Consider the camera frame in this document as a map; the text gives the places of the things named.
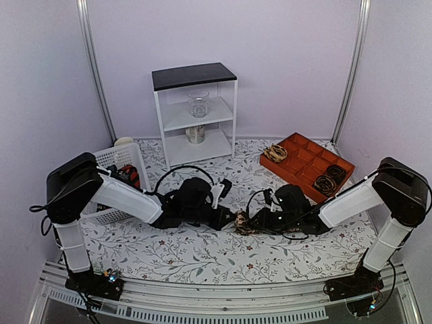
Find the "cream floral paisley tie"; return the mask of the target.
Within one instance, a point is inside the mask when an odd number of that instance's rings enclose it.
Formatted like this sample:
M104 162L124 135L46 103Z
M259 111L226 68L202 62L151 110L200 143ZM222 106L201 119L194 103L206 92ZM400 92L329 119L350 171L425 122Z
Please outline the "cream floral paisley tie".
M258 234L259 230L250 226L250 218L245 211L235 212L236 219L234 221L235 232L242 236Z

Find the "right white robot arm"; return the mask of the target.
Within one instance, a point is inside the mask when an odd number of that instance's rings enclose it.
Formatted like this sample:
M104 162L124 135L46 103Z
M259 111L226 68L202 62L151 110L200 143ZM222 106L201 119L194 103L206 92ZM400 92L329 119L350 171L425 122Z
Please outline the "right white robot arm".
M265 199L277 208L261 209L248 220L250 229L271 234L299 231L308 236L324 234L355 215L385 205L390 215L359 262L359 272L349 280L354 294L364 294L375 283L374 273L382 270L431 211L431 186L420 173L386 157L373 173L321 204L312 206L297 185L282 186Z

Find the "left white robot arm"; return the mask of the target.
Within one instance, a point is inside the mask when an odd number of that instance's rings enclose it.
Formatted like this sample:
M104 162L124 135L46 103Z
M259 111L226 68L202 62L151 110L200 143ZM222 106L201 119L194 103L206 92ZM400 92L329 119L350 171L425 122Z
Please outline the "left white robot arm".
M193 177L167 194L146 191L122 179L114 171L98 165L91 153L82 153L52 171L46 181L47 201L32 205L32 213L46 211L55 228L68 271L86 293L100 287L100 278L92 272L80 215L88 203L97 203L129 214L155 228L169 229L181 223L207 225L221 230L235 215L220 205L232 187L229 180L219 183Z

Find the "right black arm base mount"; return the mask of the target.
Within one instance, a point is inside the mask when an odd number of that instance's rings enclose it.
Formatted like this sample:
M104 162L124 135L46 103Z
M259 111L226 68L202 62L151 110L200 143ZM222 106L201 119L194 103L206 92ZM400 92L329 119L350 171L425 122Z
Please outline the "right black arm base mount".
M327 280L323 286L323 293L329 297L330 301L345 300L368 294L368 298L346 303L348 312L353 317L360 319L370 317L380 311L389 302L395 286L396 272L393 271L391 290L388 296L384 298L382 291L384 283L380 272L358 270L353 275Z

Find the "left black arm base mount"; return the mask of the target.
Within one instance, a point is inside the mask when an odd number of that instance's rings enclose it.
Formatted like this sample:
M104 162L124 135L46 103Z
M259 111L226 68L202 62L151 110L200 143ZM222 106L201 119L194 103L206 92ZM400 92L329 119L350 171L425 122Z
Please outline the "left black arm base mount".
M95 273L92 268L74 273L68 271L65 287L82 294L119 301L123 292L124 280L121 272L109 268L103 273Z

